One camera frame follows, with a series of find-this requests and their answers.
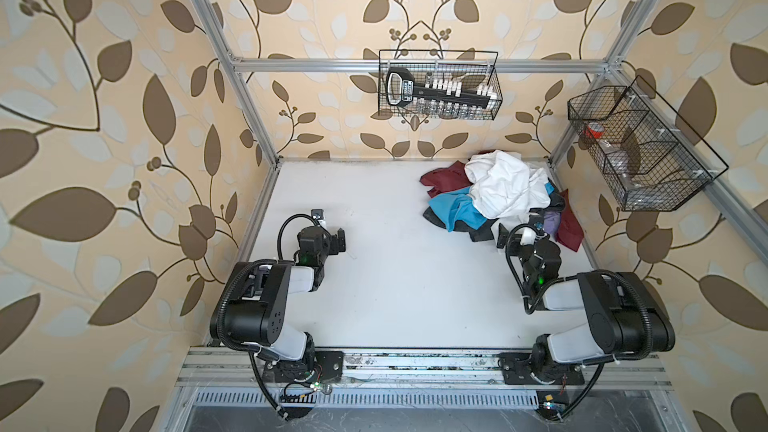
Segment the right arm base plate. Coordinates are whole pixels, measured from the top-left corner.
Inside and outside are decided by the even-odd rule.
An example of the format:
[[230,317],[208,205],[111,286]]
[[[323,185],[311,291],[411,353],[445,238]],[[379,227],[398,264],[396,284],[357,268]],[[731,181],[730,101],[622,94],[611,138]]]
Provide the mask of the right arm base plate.
[[583,373],[576,365],[561,364],[548,358],[532,358],[531,353],[501,353],[498,356],[498,366],[506,385],[569,386],[585,384]]

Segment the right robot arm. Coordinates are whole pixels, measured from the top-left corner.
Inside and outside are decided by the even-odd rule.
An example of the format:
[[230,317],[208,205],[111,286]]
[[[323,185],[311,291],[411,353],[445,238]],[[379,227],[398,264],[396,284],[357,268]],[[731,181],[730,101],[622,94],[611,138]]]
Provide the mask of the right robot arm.
[[607,364],[640,361],[673,349],[671,321],[636,274],[595,269],[561,275],[560,249],[540,225],[501,227],[497,246],[526,314],[582,311],[586,317],[585,323],[566,331],[539,335],[527,358],[505,355],[500,360],[506,381],[513,384],[565,387],[574,380],[581,385],[567,403],[545,399],[537,410],[542,419],[569,418]]

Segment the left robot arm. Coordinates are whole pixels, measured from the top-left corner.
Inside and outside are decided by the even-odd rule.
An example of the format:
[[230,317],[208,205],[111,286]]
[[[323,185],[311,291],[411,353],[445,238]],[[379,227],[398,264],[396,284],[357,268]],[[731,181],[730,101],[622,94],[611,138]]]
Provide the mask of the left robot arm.
[[291,294],[316,292],[331,256],[346,251],[343,229],[325,227],[324,211],[297,213],[281,225],[277,257],[238,262],[210,321],[210,336],[248,356],[259,390],[285,420],[306,415],[310,399],[341,380],[344,353],[317,351],[312,335],[288,324]]

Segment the teal blue cloth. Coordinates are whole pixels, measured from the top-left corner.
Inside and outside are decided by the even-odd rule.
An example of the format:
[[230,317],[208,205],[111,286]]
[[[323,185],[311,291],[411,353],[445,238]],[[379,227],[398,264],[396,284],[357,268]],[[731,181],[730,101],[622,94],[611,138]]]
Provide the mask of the teal blue cloth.
[[531,209],[544,209],[551,204],[555,187],[545,181],[524,190],[505,191],[500,186],[471,186],[439,194],[428,201],[429,210],[449,232],[464,222],[478,229],[486,221],[522,216]]

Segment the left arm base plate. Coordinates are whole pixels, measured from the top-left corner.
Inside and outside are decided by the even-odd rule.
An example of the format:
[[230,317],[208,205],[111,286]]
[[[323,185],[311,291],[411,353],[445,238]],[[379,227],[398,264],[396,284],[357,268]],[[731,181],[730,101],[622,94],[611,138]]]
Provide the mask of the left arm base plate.
[[340,350],[307,352],[300,361],[268,362],[266,381],[274,383],[338,383],[343,375],[345,354]]

